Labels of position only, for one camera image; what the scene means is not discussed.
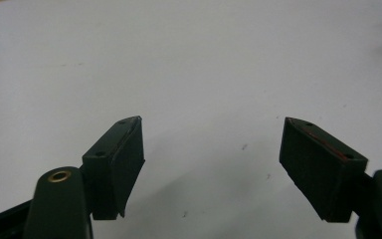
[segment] brass ring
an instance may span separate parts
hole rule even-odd
[[[57,171],[54,174],[48,177],[48,181],[50,182],[62,182],[67,180],[71,176],[70,171]]]

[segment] white surface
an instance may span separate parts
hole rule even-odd
[[[382,169],[382,0],[0,2],[0,212],[136,115],[147,161],[95,238],[355,238],[279,149],[290,116]]]

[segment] screw hole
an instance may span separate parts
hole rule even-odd
[[[58,171],[52,174],[49,178],[48,181],[50,182],[61,182],[67,180],[71,176],[70,171]]]
[[[350,159],[353,159],[353,158],[355,158],[352,154],[350,154],[350,153],[345,153],[344,154],[347,158],[350,158]]]
[[[104,152],[103,151],[99,151],[95,154],[96,156],[103,156],[104,155]]]

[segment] white table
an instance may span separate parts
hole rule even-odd
[[[0,2],[0,212],[143,117],[126,217],[95,238],[355,238],[279,164],[284,118],[382,169],[382,0]]]

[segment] black metal bracket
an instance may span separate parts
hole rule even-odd
[[[368,159],[315,124],[285,119],[280,163],[322,220],[358,214],[358,239],[382,238],[382,170],[368,176]]]
[[[94,220],[122,217],[144,163],[141,117],[115,123],[83,156],[38,181],[34,198],[0,213],[0,238],[93,238]]]

